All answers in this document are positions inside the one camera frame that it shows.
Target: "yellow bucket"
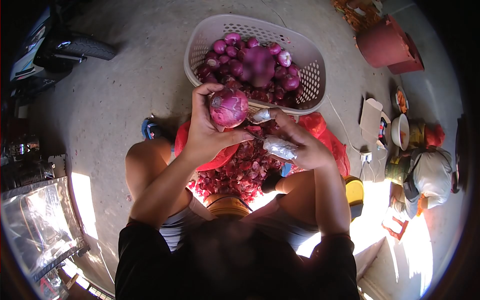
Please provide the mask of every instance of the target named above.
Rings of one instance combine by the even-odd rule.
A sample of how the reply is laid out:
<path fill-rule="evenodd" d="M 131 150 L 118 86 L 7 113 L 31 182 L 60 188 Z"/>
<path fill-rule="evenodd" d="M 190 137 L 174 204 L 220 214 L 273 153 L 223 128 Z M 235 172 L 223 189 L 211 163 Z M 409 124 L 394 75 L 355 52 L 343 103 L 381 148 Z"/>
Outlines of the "yellow bucket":
<path fill-rule="evenodd" d="M 248 208 L 234 195 L 212 194 L 207 197 L 206 202 L 211 203 L 207 209 L 217 217 L 241 219 L 250 213 Z"/>

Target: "red onion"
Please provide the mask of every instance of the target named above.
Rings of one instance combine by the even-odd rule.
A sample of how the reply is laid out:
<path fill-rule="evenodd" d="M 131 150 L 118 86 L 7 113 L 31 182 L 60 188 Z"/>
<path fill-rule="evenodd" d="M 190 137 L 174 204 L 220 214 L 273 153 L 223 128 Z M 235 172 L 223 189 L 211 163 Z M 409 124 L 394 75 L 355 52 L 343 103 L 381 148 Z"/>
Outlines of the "red onion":
<path fill-rule="evenodd" d="M 214 58 L 206 59 L 205 64 L 207 64 L 212 71 L 220 68 L 220 61 Z"/>
<path fill-rule="evenodd" d="M 299 87 L 300 84 L 300 78 L 298 76 L 293 76 L 290 74 L 285 75 L 285 77 L 282 78 L 282 87 L 286 91 L 293 91 L 297 87 Z"/>
<path fill-rule="evenodd" d="M 271 89 L 272 87 L 273 87 L 273 81 L 270 80 L 269 82 L 265 83 L 265 84 L 262 86 L 262 89 L 264 89 L 264 90 L 269 90 L 269 89 Z"/>
<path fill-rule="evenodd" d="M 249 37 L 247 39 L 247 47 L 248 48 L 253 48 L 253 47 L 259 46 L 259 45 L 260 45 L 260 42 L 255 37 L 252 36 L 252 37 Z"/>
<path fill-rule="evenodd" d="M 238 77 L 243 73 L 243 64 L 238 60 L 231 60 L 228 65 L 233 76 Z"/>
<path fill-rule="evenodd" d="M 234 46 L 227 46 L 225 48 L 225 52 L 227 53 L 227 55 L 230 56 L 233 59 L 237 58 L 238 51 L 239 50 Z"/>
<path fill-rule="evenodd" d="M 268 102 L 268 96 L 265 92 L 255 90 L 252 92 L 252 99 L 262 102 Z"/>
<path fill-rule="evenodd" d="M 230 82 L 230 81 L 235 81 L 235 77 L 233 77 L 232 75 L 225 75 L 220 80 L 220 83 L 221 84 L 226 84 L 227 82 Z"/>
<path fill-rule="evenodd" d="M 283 97 L 285 96 L 285 90 L 283 89 L 283 87 L 281 87 L 279 85 L 276 85 L 275 86 L 275 91 L 274 91 L 274 96 L 275 96 L 275 99 L 277 99 L 277 100 L 283 99 Z"/>
<path fill-rule="evenodd" d="M 295 98 L 300 97 L 303 94 L 303 84 L 299 83 L 299 87 L 294 91 Z"/>
<path fill-rule="evenodd" d="M 242 48 L 238 51 L 237 53 L 237 58 L 240 60 L 240 61 L 243 61 L 245 59 L 245 56 L 247 55 L 247 52 L 248 50 L 250 50 L 249 48 Z"/>
<path fill-rule="evenodd" d="M 286 50 L 280 51 L 277 61 L 281 66 L 287 68 L 292 64 L 292 55 Z"/>
<path fill-rule="evenodd" d="M 218 59 L 220 55 L 218 55 L 218 53 L 214 52 L 214 51 L 209 51 L 207 52 L 207 54 L 205 54 L 205 60 L 207 59 Z"/>
<path fill-rule="evenodd" d="M 203 65 L 200 65 L 197 69 L 197 75 L 198 77 L 200 78 L 205 78 L 207 77 L 210 72 L 212 71 L 212 69 L 210 68 L 209 65 L 207 64 L 203 64 Z"/>
<path fill-rule="evenodd" d="M 268 49 L 268 51 L 270 51 L 270 54 L 272 55 L 276 55 L 280 53 L 280 51 L 282 51 L 282 47 L 280 47 L 280 45 L 275 42 L 268 43 L 266 48 Z"/>
<path fill-rule="evenodd" d="M 236 32 L 230 32 L 225 36 L 225 43 L 227 45 L 235 45 L 240 40 L 241 40 L 241 37 Z"/>
<path fill-rule="evenodd" d="M 276 79 L 282 79 L 283 77 L 285 77 L 285 75 L 287 75 L 287 69 L 285 67 L 278 66 L 275 68 Z"/>
<path fill-rule="evenodd" d="M 215 51 L 218 54 L 223 54 L 225 53 L 225 47 L 227 47 L 227 44 L 223 39 L 219 39 L 215 43 L 213 43 L 213 51 Z"/>
<path fill-rule="evenodd" d="M 244 42 L 242 40 L 238 41 L 235 45 L 238 49 L 244 49 L 247 47 L 247 42 Z"/>
<path fill-rule="evenodd" d="M 202 83 L 213 83 L 213 84 L 217 84 L 218 83 L 218 80 L 215 78 L 215 76 L 213 74 L 209 74 L 207 77 L 205 78 L 202 78 L 200 80 Z"/>
<path fill-rule="evenodd" d="M 220 126 L 233 128 L 247 117 L 248 99 L 238 89 L 224 88 L 210 99 L 210 116 Z"/>
<path fill-rule="evenodd" d="M 239 83 L 236 80 L 229 81 L 225 84 L 225 87 L 227 88 L 234 88 L 234 89 L 240 89 L 242 87 L 242 84 Z"/>
<path fill-rule="evenodd" d="M 275 61 L 266 48 L 255 46 L 247 52 L 243 60 L 243 71 L 252 73 L 250 83 L 253 86 L 262 87 L 275 75 Z"/>
<path fill-rule="evenodd" d="M 298 76 L 298 77 L 301 77 L 300 75 L 300 68 L 292 63 L 288 68 L 287 68 L 287 72 L 290 74 L 290 75 L 293 75 L 293 76 Z"/>
<path fill-rule="evenodd" d="M 230 74 L 230 67 L 227 64 L 221 65 L 217 70 L 218 75 L 221 77 Z"/>
<path fill-rule="evenodd" d="M 227 54 L 220 55 L 220 57 L 218 58 L 221 65 L 226 64 L 230 59 L 231 59 L 230 56 L 228 56 Z"/>

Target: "plastic laundry basket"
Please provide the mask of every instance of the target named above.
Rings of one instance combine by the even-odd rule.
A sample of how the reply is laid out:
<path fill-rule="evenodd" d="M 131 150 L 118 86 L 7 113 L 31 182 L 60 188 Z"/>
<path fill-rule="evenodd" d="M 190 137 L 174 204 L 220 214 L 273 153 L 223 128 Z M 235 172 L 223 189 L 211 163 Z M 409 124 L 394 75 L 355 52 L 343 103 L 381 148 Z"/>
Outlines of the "plastic laundry basket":
<path fill-rule="evenodd" d="M 277 42 L 292 54 L 293 62 L 301 68 L 301 83 L 304 92 L 297 103 L 313 101 L 309 109 L 295 109 L 249 99 L 249 111 L 261 108 L 278 107 L 289 115 L 306 115 L 320 106 L 325 94 L 325 64 L 322 54 L 312 41 L 290 29 L 234 14 L 218 14 L 201 21 L 190 37 L 183 67 L 194 86 L 202 83 L 197 76 L 197 68 L 204 63 L 205 54 L 212 48 L 213 42 L 222 39 L 229 32 L 237 32 L 242 39 L 256 37 L 261 45 Z"/>

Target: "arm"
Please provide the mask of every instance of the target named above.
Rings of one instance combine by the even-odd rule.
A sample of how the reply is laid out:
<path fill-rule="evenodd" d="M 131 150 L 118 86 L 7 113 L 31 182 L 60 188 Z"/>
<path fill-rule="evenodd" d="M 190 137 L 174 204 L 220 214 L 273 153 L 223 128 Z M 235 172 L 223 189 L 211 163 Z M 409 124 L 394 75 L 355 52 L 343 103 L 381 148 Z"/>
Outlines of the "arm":
<path fill-rule="evenodd" d="M 322 235 L 348 234 L 350 207 L 332 153 L 279 108 L 270 108 L 269 112 L 280 129 L 299 146 L 298 157 L 292 163 L 300 168 L 313 169 L 315 218 Z"/>
<path fill-rule="evenodd" d="M 223 88 L 221 84 L 203 84 L 193 90 L 192 121 L 185 148 L 138 197 L 130 219 L 159 229 L 197 167 L 211 161 L 220 150 L 253 139 L 245 130 L 220 132 L 212 123 L 206 95 Z"/>

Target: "peeled red onion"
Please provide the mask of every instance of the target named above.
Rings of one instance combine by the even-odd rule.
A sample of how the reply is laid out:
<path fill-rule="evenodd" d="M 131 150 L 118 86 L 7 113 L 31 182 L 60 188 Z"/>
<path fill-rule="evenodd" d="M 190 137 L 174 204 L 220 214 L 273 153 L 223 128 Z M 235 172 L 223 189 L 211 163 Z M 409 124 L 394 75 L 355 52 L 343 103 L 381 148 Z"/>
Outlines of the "peeled red onion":
<path fill-rule="evenodd" d="M 202 83 L 213 83 L 213 84 L 217 84 L 218 83 L 218 80 L 215 78 L 215 76 L 213 74 L 209 74 L 207 77 L 205 78 L 202 78 L 200 80 Z"/>
<path fill-rule="evenodd" d="M 252 37 L 249 37 L 247 39 L 247 47 L 248 48 L 253 48 L 253 47 L 259 46 L 259 45 L 260 45 L 260 42 L 255 37 L 252 36 Z"/>
<path fill-rule="evenodd" d="M 235 46 L 227 46 L 225 48 L 225 52 L 228 56 L 230 56 L 231 58 L 235 59 L 237 58 L 237 53 L 238 53 L 238 49 L 235 47 Z"/>
<path fill-rule="evenodd" d="M 280 51 L 276 59 L 278 64 L 285 68 L 288 68 L 292 64 L 292 55 L 286 50 Z"/>
<path fill-rule="evenodd" d="M 243 61 L 245 59 L 245 55 L 247 55 L 247 52 L 248 50 L 250 50 L 249 48 L 242 48 L 238 51 L 237 53 L 237 58 L 240 60 L 240 61 Z"/>
<path fill-rule="evenodd" d="M 212 71 L 220 68 L 220 61 L 214 58 L 208 58 L 205 60 L 205 64 L 207 64 Z"/>
<path fill-rule="evenodd" d="M 205 60 L 207 59 L 218 59 L 218 57 L 220 57 L 220 55 L 214 51 L 208 51 L 207 54 L 205 54 Z"/>
<path fill-rule="evenodd" d="M 203 64 L 203 65 L 200 65 L 197 69 L 197 75 L 198 77 L 200 78 L 205 78 L 207 77 L 210 72 L 212 71 L 212 69 L 210 68 L 209 65 L 207 64 Z"/>
<path fill-rule="evenodd" d="M 215 41 L 213 43 L 213 51 L 215 51 L 218 54 L 224 54 L 225 53 L 225 48 L 227 47 L 227 43 L 223 39 L 219 39 L 218 41 Z"/>
<path fill-rule="evenodd" d="M 218 58 L 218 60 L 220 61 L 220 64 L 222 65 L 226 64 L 230 59 L 231 59 L 230 56 L 228 56 L 227 54 L 220 55 L 220 57 Z"/>
<path fill-rule="evenodd" d="M 241 40 L 241 37 L 236 32 L 230 32 L 225 36 L 224 40 L 227 45 L 235 45 L 238 41 Z"/>
<path fill-rule="evenodd" d="M 235 81 L 235 77 L 233 77 L 232 75 L 225 75 L 220 80 L 220 83 L 221 84 L 226 84 L 227 82 L 230 82 L 230 81 Z"/>
<path fill-rule="evenodd" d="M 282 47 L 280 47 L 280 45 L 275 42 L 268 43 L 266 48 L 268 49 L 268 51 L 270 51 L 270 54 L 272 55 L 276 55 L 280 53 L 280 51 L 282 51 Z"/>
<path fill-rule="evenodd" d="M 283 87 L 276 85 L 274 90 L 274 96 L 277 100 L 283 99 L 283 97 L 285 96 L 285 90 L 283 89 Z"/>
<path fill-rule="evenodd" d="M 233 128 L 247 117 L 248 99 L 241 90 L 224 88 L 210 99 L 210 116 L 220 126 Z"/>
<path fill-rule="evenodd" d="M 288 72 L 287 72 L 287 69 L 285 67 L 278 66 L 278 67 L 275 68 L 275 78 L 276 79 L 282 79 L 287 74 L 288 74 Z"/>
<path fill-rule="evenodd" d="M 247 42 L 240 40 L 240 41 L 238 41 L 238 42 L 236 43 L 235 46 L 236 46 L 238 49 L 244 49 L 244 48 L 247 47 Z"/>
<path fill-rule="evenodd" d="M 290 74 L 290 75 L 293 75 L 293 76 L 298 76 L 300 77 L 300 68 L 292 63 L 288 68 L 287 68 L 287 72 Z"/>
<path fill-rule="evenodd" d="M 221 65 L 217 70 L 218 75 L 225 76 L 230 74 L 230 67 L 227 64 Z"/>
<path fill-rule="evenodd" d="M 286 91 L 293 91 L 300 85 L 300 78 L 290 74 L 285 75 L 282 79 L 282 87 Z"/>
<path fill-rule="evenodd" d="M 225 87 L 227 88 L 234 88 L 234 89 L 240 89 L 242 87 L 242 84 L 239 83 L 236 80 L 229 81 L 225 84 Z"/>
<path fill-rule="evenodd" d="M 238 60 L 231 60 L 228 65 L 233 76 L 238 77 L 243 73 L 243 64 Z"/>

